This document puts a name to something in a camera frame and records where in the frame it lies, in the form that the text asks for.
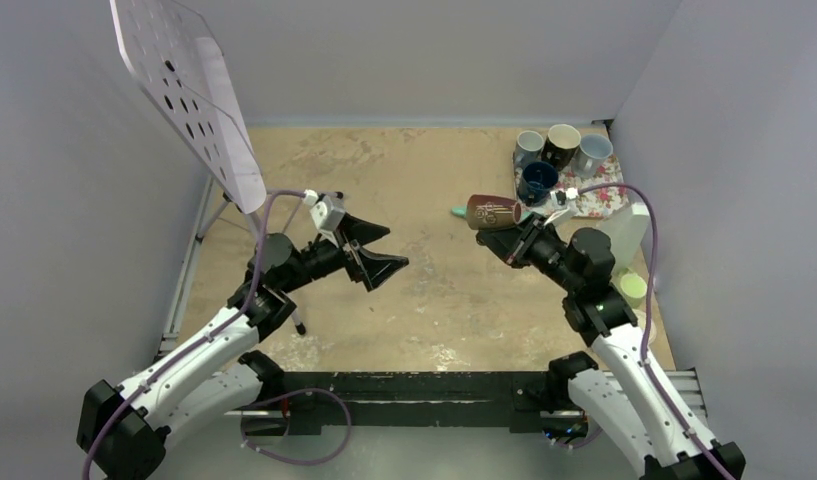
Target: sandy floor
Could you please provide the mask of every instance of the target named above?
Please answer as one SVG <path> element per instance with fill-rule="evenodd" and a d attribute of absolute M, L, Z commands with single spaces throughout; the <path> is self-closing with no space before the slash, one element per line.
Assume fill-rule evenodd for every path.
<path fill-rule="evenodd" d="M 259 348 L 285 370 L 542 370 L 584 345 L 567 325 L 564 292 L 536 270 L 512 270 L 476 245 L 449 214 L 473 193 L 512 196 L 509 168 L 520 129 L 254 129 L 250 135 L 269 187 L 342 190 L 356 217 L 392 233 L 370 250 L 404 255 L 411 265 L 366 293 L 342 272 L 292 297 L 308 327 L 288 321 Z M 284 225 L 295 200 L 277 202 Z M 209 231 L 187 306 L 189 337 L 242 281 L 253 241 L 234 209 Z M 572 220 L 568 237 L 593 220 Z M 306 212 L 289 236 L 301 248 L 315 230 Z M 646 275 L 642 255 L 635 269 Z M 673 368 L 661 316 L 653 347 Z"/>

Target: green object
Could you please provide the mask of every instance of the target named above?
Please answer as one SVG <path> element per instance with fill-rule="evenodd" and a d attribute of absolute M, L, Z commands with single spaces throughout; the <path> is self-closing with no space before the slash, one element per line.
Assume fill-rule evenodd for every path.
<path fill-rule="evenodd" d="M 619 286 L 620 295 L 626 299 L 632 308 L 637 308 L 646 297 L 646 281 L 637 273 L 629 272 L 620 277 L 615 284 Z"/>
<path fill-rule="evenodd" d="M 467 218 L 467 207 L 452 207 L 450 211 L 456 217 Z"/>

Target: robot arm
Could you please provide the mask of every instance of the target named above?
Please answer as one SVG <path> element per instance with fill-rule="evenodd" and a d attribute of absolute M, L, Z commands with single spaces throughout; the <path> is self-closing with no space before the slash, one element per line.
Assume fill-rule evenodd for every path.
<path fill-rule="evenodd" d="M 261 255 L 262 271 L 246 311 L 241 309 L 256 277 L 255 257 L 249 261 L 243 285 L 196 335 L 116 387 L 101 380 L 87 391 L 77 438 L 85 452 L 115 410 L 134 397 L 100 440 L 94 456 L 106 474 L 146 478 L 168 448 L 211 419 L 284 393 L 273 391 L 281 388 L 277 381 L 283 375 L 281 369 L 260 352 L 244 352 L 266 339 L 291 315 L 296 305 L 288 293 L 341 269 L 350 280 L 372 291 L 408 264 L 405 257 L 376 254 L 363 247 L 390 233 L 387 227 L 352 217 L 339 198 L 316 197 L 311 206 L 320 232 L 318 239 L 297 250 L 283 234 L 265 238 L 261 250 L 255 252 Z M 317 211 L 339 211 L 340 215 L 332 214 L 333 221 L 322 224 L 313 215 Z M 218 331 L 219 325 L 235 315 L 231 324 Z M 215 375 L 237 356 L 238 365 Z M 163 374 L 150 382 L 160 371 Z"/>
<path fill-rule="evenodd" d="M 579 191 L 575 188 L 553 190 L 549 192 L 545 202 L 528 208 L 527 211 L 543 217 L 545 225 L 558 226 L 576 216 L 577 198 Z"/>
<path fill-rule="evenodd" d="M 588 412 L 620 447 L 641 478 L 722 478 L 706 459 L 690 434 L 695 434 L 735 478 L 740 478 L 744 458 L 734 443 L 721 445 L 712 432 L 688 408 L 658 362 L 645 362 L 655 372 L 660 387 L 690 424 L 685 431 L 645 371 L 638 351 L 643 332 L 631 307 L 610 283 L 614 267 L 611 240 L 603 232 L 582 228 L 569 245 L 562 241 L 552 222 L 537 216 L 525 224 L 476 234 L 512 268 L 534 266 L 564 288 L 563 301 L 569 325 L 608 365 L 626 398 L 616 395 L 597 364 L 586 353 L 550 362 L 542 396 L 547 403 L 574 403 Z"/>

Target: blue mug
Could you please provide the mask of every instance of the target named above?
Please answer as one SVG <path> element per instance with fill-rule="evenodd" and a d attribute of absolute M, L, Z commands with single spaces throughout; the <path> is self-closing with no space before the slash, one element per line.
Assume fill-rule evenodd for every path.
<path fill-rule="evenodd" d="M 526 165 L 517 184 L 517 198 L 531 207 L 546 200 L 549 191 L 558 183 L 558 172 L 552 165 L 535 162 Z"/>

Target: white wall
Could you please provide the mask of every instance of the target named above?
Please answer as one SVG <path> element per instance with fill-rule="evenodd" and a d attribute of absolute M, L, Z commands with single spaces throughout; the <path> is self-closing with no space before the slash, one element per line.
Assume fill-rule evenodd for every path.
<path fill-rule="evenodd" d="M 679 0 L 184 3 L 247 120 L 521 125 L 613 118 Z"/>
<path fill-rule="evenodd" d="M 85 390 L 151 361 L 206 180 L 179 144 L 107 2 L 0 2 L 0 479 L 76 478 Z"/>
<path fill-rule="evenodd" d="M 613 134 L 716 432 L 750 480 L 817 479 L 817 0 L 684 0 Z"/>

